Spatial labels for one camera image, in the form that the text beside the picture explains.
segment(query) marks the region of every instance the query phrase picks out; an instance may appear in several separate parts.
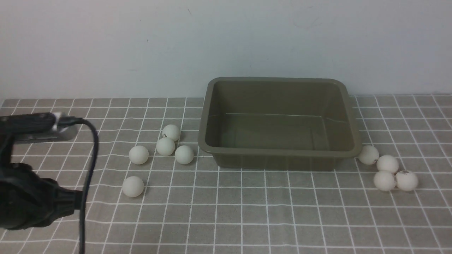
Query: black device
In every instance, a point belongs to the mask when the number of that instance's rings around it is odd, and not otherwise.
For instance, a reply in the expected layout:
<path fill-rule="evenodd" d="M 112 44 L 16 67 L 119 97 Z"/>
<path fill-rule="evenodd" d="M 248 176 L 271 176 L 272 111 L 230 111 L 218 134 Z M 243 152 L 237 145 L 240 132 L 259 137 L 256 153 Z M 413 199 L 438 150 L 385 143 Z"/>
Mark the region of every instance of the black device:
<path fill-rule="evenodd" d="M 76 124 L 87 125 L 94 140 L 91 166 L 82 191 L 62 188 L 53 179 L 40 178 L 28 164 L 11 163 L 14 143 L 69 140 L 77 134 Z M 86 199 L 98 151 L 97 131 L 85 119 L 63 113 L 0 117 L 0 227 L 8 230 L 45 227 L 80 210 L 79 253 L 85 253 Z"/>

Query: power cord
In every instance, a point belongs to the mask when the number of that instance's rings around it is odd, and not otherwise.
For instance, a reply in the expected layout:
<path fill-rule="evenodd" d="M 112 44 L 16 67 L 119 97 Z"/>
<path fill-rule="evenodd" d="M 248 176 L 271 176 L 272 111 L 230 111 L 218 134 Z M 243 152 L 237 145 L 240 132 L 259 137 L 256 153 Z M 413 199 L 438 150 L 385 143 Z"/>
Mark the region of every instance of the power cord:
<path fill-rule="evenodd" d="M 93 178 L 94 167 L 96 166 L 97 155 L 99 153 L 99 136 L 97 135 L 97 130 L 94 125 L 83 118 L 76 117 L 61 117 L 58 121 L 58 126 L 67 127 L 76 124 L 86 125 L 93 134 L 93 152 L 91 155 L 91 166 L 89 167 L 88 174 L 85 178 L 85 183 L 83 185 L 82 200 L 80 205 L 80 218 L 79 218 L 79 254 L 85 254 L 85 214 L 86 214 L 86 200 L 88 199 L 89 185 L 91 184 L 91 179 Z"/>

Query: gray grid mat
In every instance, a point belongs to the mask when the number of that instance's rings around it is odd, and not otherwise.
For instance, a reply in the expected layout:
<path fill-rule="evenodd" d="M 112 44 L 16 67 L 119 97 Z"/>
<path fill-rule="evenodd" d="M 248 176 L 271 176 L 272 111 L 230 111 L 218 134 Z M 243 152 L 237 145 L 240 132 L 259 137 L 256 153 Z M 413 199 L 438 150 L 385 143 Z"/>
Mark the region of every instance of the gray grid mat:
<path fill-rule="evenodd" d="M 411 193 L 380 192 L 375 167 L 345 160 L 333 172 L 218 168 L 197 146 L 203 99 L 6 100 L 0 115 L 64 111 L 91 120 L 101 151 L 87 207 L 87 253 L 452 253 L 452 96 L 350 97 L 363 142 L 418 173 Z M 189 165 L 155 155 L 160 130 L 181 126 Z M 153 155 L 131 165 L 135 145 Z M 14 161 L 81 189 L 91 134 L 16 146 Z M 121 194 L 138 176 L 145 194 Z M 78 213 L 46 228 L 0 230 L 2 254 L 76 253 Z"/>

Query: plastic tray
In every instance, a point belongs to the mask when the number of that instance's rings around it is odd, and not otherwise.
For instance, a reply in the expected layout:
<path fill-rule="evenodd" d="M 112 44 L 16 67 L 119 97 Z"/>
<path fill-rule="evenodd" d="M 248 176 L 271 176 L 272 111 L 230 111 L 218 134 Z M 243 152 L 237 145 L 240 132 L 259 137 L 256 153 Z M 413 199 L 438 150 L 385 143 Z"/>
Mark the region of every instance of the plastic tray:
<path fill-rule="evenodd" d="M 332 170 L 362 148 L 347 89 L 331 79 L 212 80 L 199 147 L 220 167 Z"/>

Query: ping pong ball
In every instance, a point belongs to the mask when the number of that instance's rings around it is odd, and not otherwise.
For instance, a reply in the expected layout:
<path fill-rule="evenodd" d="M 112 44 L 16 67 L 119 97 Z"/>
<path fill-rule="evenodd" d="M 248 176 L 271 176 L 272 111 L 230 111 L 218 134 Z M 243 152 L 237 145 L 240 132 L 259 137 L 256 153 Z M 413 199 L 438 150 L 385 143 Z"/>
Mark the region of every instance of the ping pong ball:
<path fill-rule="evenodd" d="M 177 141 L 180 138 L 180 129 L 174 124 L 165 126 L 162 130 L 163 137 L 169 137 L 173 141 Z"/>
<path fill-rule="evenodd" d="M 419 184 L 416 174 L 408 170 L 398 172 L 395 175 L 395 179 L 397 181 L 397 187 L 403 191 L 412 191 Z"/>
<path fill-rule="evenodd" d="M 143 164 L 149 158 L 149 151 L 144 146 L 134 146 L 129 151 L 129 159 L 133 164 Z"/>
<path fill-rule="evenodd" d="M 169 137 L 164 137 L 157 141 L 157 145 L 155 146 L 157 152 L 163 156 L 169 156 L 174 152 L 176 145 L 174 141 Z"/>
<path fill-rule="evenodd" d="M 373 177 L 375 187 L 381 191 L 390 191 L 396 186 L 395 176 L 389 171 L 379 171 Z"/>
<path fill-rule="evenodd" d="M 174 153 L 176 161 L 180 164 L 186 165 L 192 162 L 194 153 L 189 146 L 179 146 Z"/>
<path fill-rule="evenodd" d="M 131 176 L 122 183 L 122 193 L 131 198 L 138 197 L 143 192 L 143 189 L 144 183 L 137 176 Z"/>
<path fill-rule="evenodd" d="M 391 155 L 383 155 L 377 161 L 377 169 L 385 170 L 395 174 L 399 170 L 399 162 Z"/>
<path fill-rule="evenodd" d="M 361 153 L 358 155 L 358 160 L 366 165 L 375 164 L 380 157 L 380 153 L 373 146 L 363 146 Z"/>

